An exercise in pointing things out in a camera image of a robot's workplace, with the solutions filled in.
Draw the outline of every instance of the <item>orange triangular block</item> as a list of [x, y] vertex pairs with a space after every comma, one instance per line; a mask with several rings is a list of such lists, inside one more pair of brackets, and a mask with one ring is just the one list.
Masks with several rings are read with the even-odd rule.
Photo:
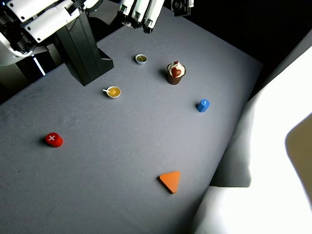
[[173, 194], [177, 192], [180, 181], [180, 172], [162, 174], [159, 178]]

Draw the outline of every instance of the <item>red cylinder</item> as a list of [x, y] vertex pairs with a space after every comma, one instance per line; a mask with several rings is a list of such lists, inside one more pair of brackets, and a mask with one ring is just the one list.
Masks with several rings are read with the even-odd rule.
[[45, 137], [45, 141], [53, 147], [59, 147], [63, 144], [63, 139], [57, 133], [49, 133]]

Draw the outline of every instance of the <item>white bowl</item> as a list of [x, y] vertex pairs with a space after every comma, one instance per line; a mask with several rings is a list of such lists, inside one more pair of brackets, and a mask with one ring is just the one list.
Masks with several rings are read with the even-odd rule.
[[[112, 88], [118, 88], [118, 89], [120, 90], [120, 94], [121, 94], [121, 89], [120, 89], [119, 87], [117, 87], [117, 86], [111, 86], [111, 87], [107, 88], [107, 90], [109, 91], [109, 90], [112, 89]], [[107, 96], [109, 96], [110, 98], [117, 98], [117, 97], [120, 96], [120, 94], [119, 94], [118, 96], [113, 97], [113, 96], [110, 96], [108, 92], [106, 92], [106, 94], [107, 94]]]
[[143, 65], [147, 62], [146, 55], [139, 54], [136, 56], [136, 63], [139, 65]]

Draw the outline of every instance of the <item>cupcake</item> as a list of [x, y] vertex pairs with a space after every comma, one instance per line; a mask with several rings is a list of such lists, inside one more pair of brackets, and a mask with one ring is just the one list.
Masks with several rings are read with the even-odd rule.
[[176, 61], [173, 64], [169, 64], [168, 67], [168, 82], [170, 84], [179, 84], [180, 80], [186, 73], [185, 67]]

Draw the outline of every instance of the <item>blue block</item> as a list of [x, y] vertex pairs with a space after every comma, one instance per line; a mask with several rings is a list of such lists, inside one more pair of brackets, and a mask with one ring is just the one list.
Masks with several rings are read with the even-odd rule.
[[203, 99], [202, 101], [200, 101], [199, 105], [197, 106], [197, 109], [199, 112], [205, 112], [209, 106], [210, 102], [207, 99]]

